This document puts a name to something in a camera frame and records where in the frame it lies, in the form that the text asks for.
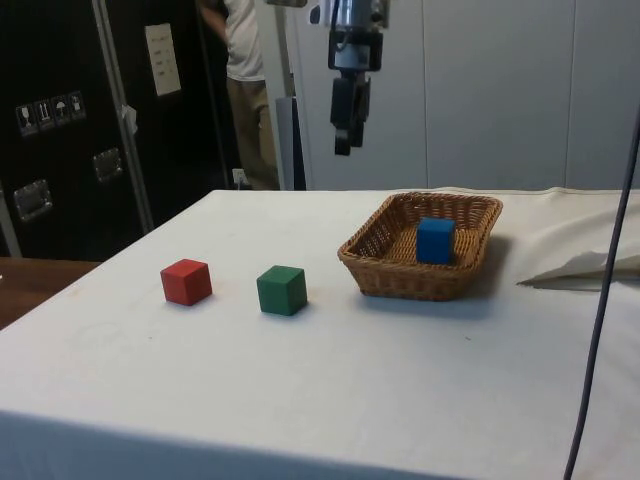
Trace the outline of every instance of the wicker basket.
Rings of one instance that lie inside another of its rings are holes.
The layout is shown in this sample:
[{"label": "wicker basket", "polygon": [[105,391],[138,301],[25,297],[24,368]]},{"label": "wicker basket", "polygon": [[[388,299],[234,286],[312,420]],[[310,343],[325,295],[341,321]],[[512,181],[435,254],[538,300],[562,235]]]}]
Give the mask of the wicker basket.
[{"label": "wicker basket", "polygon": [[[365,295],[453,300],[479,272],[500,212],[502,202],[490,197],[393,195],[340,248],[338,257]],[[456,221],[452,265],[417,263],[416,227],[423,217]]]}]

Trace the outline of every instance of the green cube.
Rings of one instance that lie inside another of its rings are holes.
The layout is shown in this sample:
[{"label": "green cube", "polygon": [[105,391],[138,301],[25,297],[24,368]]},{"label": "green cube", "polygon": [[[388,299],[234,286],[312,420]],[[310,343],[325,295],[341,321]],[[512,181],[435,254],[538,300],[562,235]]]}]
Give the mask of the green cube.
[{"label": "green cube", "polygon": [[301,268],[276,265],[258,278],[260,309],[291,316],[307,304],[307,284]]}]

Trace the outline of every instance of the red cube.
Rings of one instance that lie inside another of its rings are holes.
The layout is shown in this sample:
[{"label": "red cube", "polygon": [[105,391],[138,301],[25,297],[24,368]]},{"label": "red cube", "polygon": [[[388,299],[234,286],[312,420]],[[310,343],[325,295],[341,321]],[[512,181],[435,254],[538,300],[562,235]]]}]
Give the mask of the red cube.
[{"label": "red cube", "polygon": [[195,305],[211,295],[209,266],[195,260],[180,260],[160,272],[167,301]]}]

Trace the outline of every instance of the power outlet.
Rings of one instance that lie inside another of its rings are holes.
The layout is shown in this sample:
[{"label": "power outlet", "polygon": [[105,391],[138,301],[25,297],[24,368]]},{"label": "power outlet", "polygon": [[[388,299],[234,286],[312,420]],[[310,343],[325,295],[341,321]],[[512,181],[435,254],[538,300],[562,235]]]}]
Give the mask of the power outlet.
[{"label": "power outlet", "polygon": [[247,179],[247,175],[244,173],[244,168],[234,168],[231,173],[233,174],[233,183],[240,187],[248,187],[249,180]]}]

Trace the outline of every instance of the white t-shirt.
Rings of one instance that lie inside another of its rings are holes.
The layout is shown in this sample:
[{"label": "white t-shirt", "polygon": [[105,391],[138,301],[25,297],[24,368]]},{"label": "white t-shirt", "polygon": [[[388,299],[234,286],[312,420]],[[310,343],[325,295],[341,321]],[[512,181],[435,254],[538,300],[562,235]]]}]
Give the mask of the white t-shirt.
[{"label": "white t-shirt", "polygon": [[254,0],[224,0],[229,41],[227,76],[250,82],[264,80]]}]

